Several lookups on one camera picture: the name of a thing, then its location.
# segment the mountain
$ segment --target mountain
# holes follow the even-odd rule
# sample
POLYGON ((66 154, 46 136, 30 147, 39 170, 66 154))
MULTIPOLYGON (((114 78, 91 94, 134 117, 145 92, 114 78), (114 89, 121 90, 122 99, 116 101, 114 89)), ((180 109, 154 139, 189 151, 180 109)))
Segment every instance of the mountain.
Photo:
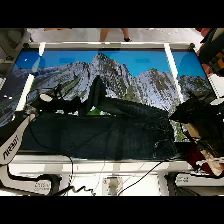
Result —
MULTIPOLYGON (((38 68, 35 72, 31 69, 13 69, 11 80, 6 88, 7 94, 13 99, 7 103, 4 100, 0 103, 0 126, 11 119, 19 101, 18 95, 21 94, 28 74, 36 77, 32 89, 51 92, 52 90, 44 88, 53 88, 59 83, 62 84, 62 94, 65 95, 65 99, 73 99, 75 96, 80 96, 82 101, 87 99, 92 81, 99 75, 107 87, 107 96, 111 98, 155 106, 170 113, 174 112, 180 103, 171 73, 150 69, 134 77, 125 64, 120 64, 99 53, 91 63, 74 62, 62 66, 38 68)), ((199 76, 180 76, 178 83, 185 100, 188 98, 187 90, 196 93, 211 91, 207 79, 199 76)), ((32 100, 35 97, 36 92, 32 92, 28 99, 32 100)), ((175 123, 173 126, 177 135, 178 128, 175 123)))

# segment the bare leg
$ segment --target bare leg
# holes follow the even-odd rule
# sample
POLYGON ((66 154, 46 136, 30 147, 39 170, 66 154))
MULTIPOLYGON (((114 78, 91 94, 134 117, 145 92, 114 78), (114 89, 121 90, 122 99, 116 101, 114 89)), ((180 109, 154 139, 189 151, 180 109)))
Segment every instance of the bare leg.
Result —
POLYGON ((124 38, 129 38, 129 32, 128 32, 128 28, 121 28, 122 32, 124 34, 124 38))
POLYGON ((100 42, 104 42, 106 37, 107 37, 107 34, 109 32, 109 29, 110 28, 101 28, 101 31, 100 31, 100 42))

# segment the person's leg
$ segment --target person's leg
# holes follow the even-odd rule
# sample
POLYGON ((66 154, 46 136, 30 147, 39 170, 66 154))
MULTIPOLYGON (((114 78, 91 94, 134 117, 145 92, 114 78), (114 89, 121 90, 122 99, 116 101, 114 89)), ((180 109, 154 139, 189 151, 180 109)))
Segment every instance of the person's leg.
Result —
POLYGON ((124 40, 126 42, 129 42, 131 41, 130 38, 129 38, 129 31, 128 31, 128 28, 121 28, 122 29, 122 32, 124 34, 124 40))
POLYGON ((101 31, 100 31, 100 42, 104 42, 106 37, 107 37, 107 34, 109 32, 109 29, 110 28, 101 28, 101 31))

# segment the blue sky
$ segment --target blue sky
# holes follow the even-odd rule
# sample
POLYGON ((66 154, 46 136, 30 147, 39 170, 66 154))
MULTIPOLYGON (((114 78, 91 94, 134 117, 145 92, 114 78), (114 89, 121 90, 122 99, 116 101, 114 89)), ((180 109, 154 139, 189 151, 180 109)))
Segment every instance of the blue sky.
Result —
MULTIPOLYGON (((39 67, 59 66, 77 61, 91 63, 97 53, 99 52, 96 50, 45 50, 39 67)), ((101 51, 101 53, 121 64, 125 64, 133 76, 151 68, 156 68, 161 72, 170 72, 165 51, 120 50, 101 51)), ((38 58, 38 50, 22 51, 16 65, 19 68, 32 68, 38 58)), ((180 69, 179 75, 204 76, 194 53, 174 52, 174 58, 177 67, 180 69)))

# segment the logo on robot arm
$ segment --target logo on robot arm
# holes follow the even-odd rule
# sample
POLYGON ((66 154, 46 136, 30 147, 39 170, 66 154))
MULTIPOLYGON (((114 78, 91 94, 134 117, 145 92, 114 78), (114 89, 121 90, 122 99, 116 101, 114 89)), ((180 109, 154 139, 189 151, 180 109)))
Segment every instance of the logo on robot arm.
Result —
POLYGON ((7 159, 7 157, 10 155, 10 153, 13 151, 13 149, 18 144, 18 142, 19 142, 19 138, 16 135, 15 138, 13 139, 12 143, 9 145, 9 147, 5 150, 5 152, 3 152, 4 160, 7 159))

